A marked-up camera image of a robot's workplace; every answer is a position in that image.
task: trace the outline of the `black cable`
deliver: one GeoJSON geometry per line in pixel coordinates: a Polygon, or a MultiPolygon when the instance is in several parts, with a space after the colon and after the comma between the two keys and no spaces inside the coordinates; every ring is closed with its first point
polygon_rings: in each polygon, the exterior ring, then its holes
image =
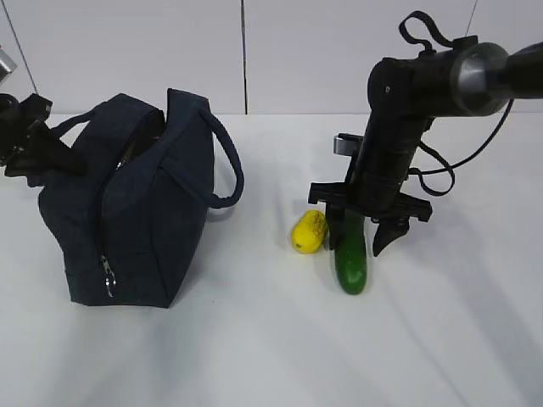
{"type": "Polygon", "coordinates": [[[421,150],[423,150],[426,154],[428,154],[430,157],[433,157],[439,161],[441,165],[443,165],[443,170],[447,171],[449,175],[451,176],[451,185],[449,186],[449,189],[445,191],[437,191],[433,188],[430,188],[426,182],[424,182],[424,174],[422,171],[420,171],[417,167],[410,168],[408,174],[410,176],[418,176],[418,180],[421,183],[421,188],[429,195],[432,195],[433,197],[443,197],[447,193],[451,191],[451,189],[455,186],[456,182],[456,176],[455,171],[452,169],[451,165],[447,162],[446,159],[441,157],[437,151],[435,151],[433,148],[427,146],[423,142],[420,143],[419,147],[421,150]]]}
{"type": "MultiPolygon", "coordinates": [[[[511,113],[511,108],[512,108],[512,104],[514,102],[514,99],[511,99],[509,100],[509,103],[507,104],[506,106],[506,109],[505,111],[503,112],[503,115],[501,116],[501,119],[500,121],[498,122],[498,124],[496,125],[495,129],[490,133],[490,136],[489,138],[487,138],[484,143],[481,145],[481,147],[479,147],[477,149],[477,151],[475,151],[475,153],[473,153],[472,155],[470,155],[469,157],[467,157],[466,159],[463,159],[462,161],[459,161],[457,162],[456,164],[453,164],[451,165],[451,168],[452,169],[455,169],[455,168],[458,168],[468,162],[470,162],[472,159],[474,159],[475,157],[477,157],[489,144],[490,142],[494,139],[494,137],[496,136],[496,134],[498,134],[498,132],[501,130],[501,128],[503,127],[503,124],[506,122],[506,119],[507,119],[507,116],[509,115],[509,113],[511,113]]],[[[446,172],[448,171],[448,169],[446,168],[439,168],[438,170],[426,170],[426,171],[421,171],[420,174],[423,175],[423,176],[431,176],[433,174],[440,174],[442,172],[446,172]]]]}

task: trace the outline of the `robotic arm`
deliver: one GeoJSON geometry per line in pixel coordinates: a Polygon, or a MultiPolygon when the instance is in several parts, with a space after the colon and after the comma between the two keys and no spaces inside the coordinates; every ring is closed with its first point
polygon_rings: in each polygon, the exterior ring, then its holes
{"type": "MultiPolygon", "coordinates": [[[[16,67],[0,48],[0,84],[16,67]]],[[[13,96],[0,93],[0,166],[6,166],[6,176],[33,176],[51,169],[86,173],[85,158],[45,125],[52,106],[36,94],[19,103],[13,96]]]]}
{"type": "Polygon", "coordinates": [[[354,210],[378,223],[373,254],[409,231],[409,219],[427,222],[430,202],[400,192],[409,175],[416,175],[425,192],[445,195],[454,185],[453,169],[479,153],[501,128],[515,98],[543,98],[543,42],[511,56],[491,42],[476,36],[445,39],[425,13],[416,11],[400,24],[401,35],[424,50],[416,59],[385,58],[370,74],[367,94],[372,113],[364,137],[340,134],[334,152],[351,157],[344,182],[311,184],[309,202],[327,205],[330,248],[342,237],[344,211],[354,210]],[[431,42],[412,37],[406,29],[411,19],[421,20],[432,38],[449,51],[437,53],[431,42]],[[467,160],[448,164],[424,144],[423,133],[435,118],[487,116],[507,104],[504,117],[487,143],[467,160]],[[410,164],[417,150],[435,157],[443,170],[420,171],[410,164]],[[449,172],[451,188],[435,191],[424,184],[423,175],[449,172]]]}

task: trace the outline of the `yellow lemon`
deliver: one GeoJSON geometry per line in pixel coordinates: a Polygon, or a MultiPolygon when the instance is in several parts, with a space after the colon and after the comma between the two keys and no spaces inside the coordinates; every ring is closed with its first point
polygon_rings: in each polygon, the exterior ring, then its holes
{"type": "Polygon", "coordinates": [[[292,245],[300,253],[315,253],[327,233],[328,225],[323,212],[308,210],[292,230],[292,245]]]}

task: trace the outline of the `cucumber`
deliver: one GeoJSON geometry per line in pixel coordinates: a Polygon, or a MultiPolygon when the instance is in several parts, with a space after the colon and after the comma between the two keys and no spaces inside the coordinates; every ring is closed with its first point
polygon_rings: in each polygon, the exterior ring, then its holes
{"type": "Polygon", "coordinates": [[[360,294],[367,281],[364,216],[345,211],[343,236],[334,250],[334,258],[339,285],[350,295],[360,294]]]}

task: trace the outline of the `bag handle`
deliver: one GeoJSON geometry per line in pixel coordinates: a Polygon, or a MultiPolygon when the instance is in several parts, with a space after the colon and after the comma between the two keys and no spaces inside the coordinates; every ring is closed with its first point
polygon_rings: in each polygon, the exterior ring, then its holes
{"type": "Polygon", "coordinates": [[[177,184],[187,189],[187,191],[198,199],[200,203],[213,209],[228,208],[239,201],[244,190],[245,178],[241,168],[238,151],[228,135],[227,129],[225,129],[224,125],[222,125],[209,110],[198,108],[198,113],[217,137],[217,140],[221,144],[221,147],[226,153],[228,161],[230,161],[230,165],[234,170],[234,174],[236,175],[236,186],[232,195],[230,197],[220,198],[212,192],[205,191],[192,175],[186,172],[177,161],[170,157],[166,157],[163,160],[162,167],[177,184]]]}
{"type": "Polygon", "coordinates": [[[98,108],[102,106],[103,103],[95,106],[92,108],[92,110],[89,110],[88,112],[84,114],[79,114],[74,117],[70,117],[69,119],[63,121],[53,129],[51,129],[51,134],[53,137],[61,138],[64,134],[66,134],[68,131],[73,129],[76,125],[79,125],[81,123],[86,123],[94,117],[94,115],[98,112],[98,108]]]}

